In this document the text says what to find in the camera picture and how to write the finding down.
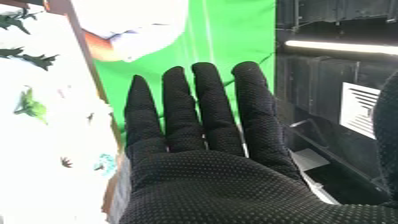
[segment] textured glove fabric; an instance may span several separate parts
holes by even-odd
[[[150,91],[134,76],[125,103],[131,195],[120,224],[398,223],[398,211],[328,205],[312,195],[282,145],[275,102],[255,63],[232,69],[239,120],[216,68],[191,66],[195,100],[182,68],[163,75],[164,134]]]
[[[381,175],[392,199],[388,206],[398,208],[398,74],[390,76],[383,85],[372,123]]]

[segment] sticker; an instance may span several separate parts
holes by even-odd
[[[372,110],[378,94],[378,89],[342,83],[339,124],[372,139]]]

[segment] green background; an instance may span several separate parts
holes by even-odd
[[[273,0],[189,0],[184,33],[173,44],[131,63],[95,61],[120,132],[124,129],[122,110],[132,75],[140,74],[147,80],[161,117],[163,72],[170,67],[182,66],[188,83],[193,87],[189,65],[195,62],[211,62],[218,67],[232,112],[237,115],[230,69],[243,61],[257,62],[269,88],[273,88],[273,27]]]

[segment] white panel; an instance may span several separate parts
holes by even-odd
[[[378,94],[378,89],[342,83],[339,124],[372,139],[372,109]]]

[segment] finger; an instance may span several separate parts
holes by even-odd
[[[237,64],[232,74],[248,157],[287,177],[301,179],[282,143],[275,100],[257,64],[253,62]]]
[[[191,71],[207,147],[211,150],[243,156],[239,132],[216,68],[209,63],[196,63]]]
[[[180,152],[205,149],[195,101],[180,67],[173,67],[163,75],[163,108],[168,151]]]
[[[125,118],[125,156],[134,165],[152,154],[164,152],[157,113],[150,90],[140,76],[132,77],[124,108]]]
[[[398,201],[398,74],[388,78],[381,88],[372,123],[381,176],[390,199]]]

